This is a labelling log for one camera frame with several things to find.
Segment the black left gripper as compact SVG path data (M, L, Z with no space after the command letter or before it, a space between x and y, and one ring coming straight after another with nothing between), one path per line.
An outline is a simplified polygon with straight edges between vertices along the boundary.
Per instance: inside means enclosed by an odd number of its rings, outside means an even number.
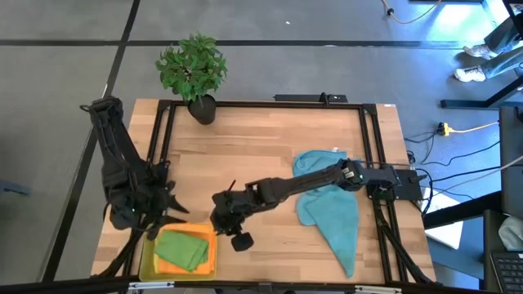
M150 206L143 214L143 220L136 228L142 233L145 233L148 240L154 240L158 236L159 230L165 225L186 223L186 220L169 216L167 213L169 208L178 212L189 213L189 211L176 200L176 196L170 194L174 185L174 181L169 181L164 188L155 190L150 200Z

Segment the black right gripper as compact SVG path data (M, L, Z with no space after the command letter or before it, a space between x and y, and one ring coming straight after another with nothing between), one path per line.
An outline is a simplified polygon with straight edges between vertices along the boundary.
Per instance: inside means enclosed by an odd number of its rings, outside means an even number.
M225 190L212 196L215 207L210 221L217 235L231 236L236 252L248 250L253 244L250 233L242 231L242 224L260 208L254 197L247 191Z

